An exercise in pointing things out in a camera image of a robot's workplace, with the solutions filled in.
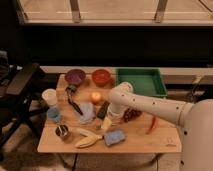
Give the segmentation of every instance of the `orange cup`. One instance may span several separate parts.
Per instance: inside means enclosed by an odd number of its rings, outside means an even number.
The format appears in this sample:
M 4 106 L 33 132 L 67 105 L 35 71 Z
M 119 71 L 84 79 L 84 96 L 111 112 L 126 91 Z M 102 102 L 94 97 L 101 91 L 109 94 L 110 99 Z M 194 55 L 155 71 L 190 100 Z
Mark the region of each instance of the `orange cup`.
M 110 82 L 111 75 L 105 69 L 97 69 L 92 73 L 92 80 L 98 87 L 104 87 Z

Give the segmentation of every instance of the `green tray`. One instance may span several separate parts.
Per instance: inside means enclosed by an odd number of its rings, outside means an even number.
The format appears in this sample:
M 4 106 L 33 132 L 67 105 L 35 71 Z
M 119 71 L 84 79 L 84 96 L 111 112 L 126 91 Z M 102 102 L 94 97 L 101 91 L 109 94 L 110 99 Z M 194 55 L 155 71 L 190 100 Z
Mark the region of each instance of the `green tray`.
M 134 93 L 152 97 L 166 97 L 166 87 L 159 69 L 116 69 L 116 84 L 129 82 Z

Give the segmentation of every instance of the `black chair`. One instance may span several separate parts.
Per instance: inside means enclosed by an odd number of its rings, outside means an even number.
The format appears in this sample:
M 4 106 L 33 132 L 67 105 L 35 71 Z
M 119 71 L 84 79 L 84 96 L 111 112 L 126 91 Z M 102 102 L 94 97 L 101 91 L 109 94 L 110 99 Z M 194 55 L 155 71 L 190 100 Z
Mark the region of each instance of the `black chair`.
M 21 70 L 14 66 L 1 80 L 0 86 L 0 150 L 12 134 L 22 123 L 28 125 L 37 138 L 40 133 L 36 130 L 31 116 L 44 113 L 48 107 L 41 105 L 40 108 L 30 111 L 32 100 L 42 100 L 40 92 L 44 89 L 42 77 L 45 73 L 37 63 L 25 65 Z M 12 121 L 9 130 L 2 133 L 2 128 Z

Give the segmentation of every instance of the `red pepper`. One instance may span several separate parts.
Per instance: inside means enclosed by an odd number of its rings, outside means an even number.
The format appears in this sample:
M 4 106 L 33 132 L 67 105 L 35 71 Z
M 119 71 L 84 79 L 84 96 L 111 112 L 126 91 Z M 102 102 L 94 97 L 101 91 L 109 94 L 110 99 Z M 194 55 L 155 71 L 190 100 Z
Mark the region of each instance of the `red pepper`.
M 152 124 L 149 130 L 146 132 L 146 134 L 151 134 L 157 128 L 157 125 L 158 125 L 158 118 L 156 116 L 153 116 Z

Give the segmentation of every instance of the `blue cup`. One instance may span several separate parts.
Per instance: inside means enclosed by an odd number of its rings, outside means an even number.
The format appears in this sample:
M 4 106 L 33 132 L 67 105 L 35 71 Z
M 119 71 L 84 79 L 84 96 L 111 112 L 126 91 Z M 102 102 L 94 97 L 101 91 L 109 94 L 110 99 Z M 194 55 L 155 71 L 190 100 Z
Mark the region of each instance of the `blue cup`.
M 61 121 L 61 115 L 57 106 L 51 106 L 47 111 L 47 118 L 53 120 L 56 123 Z

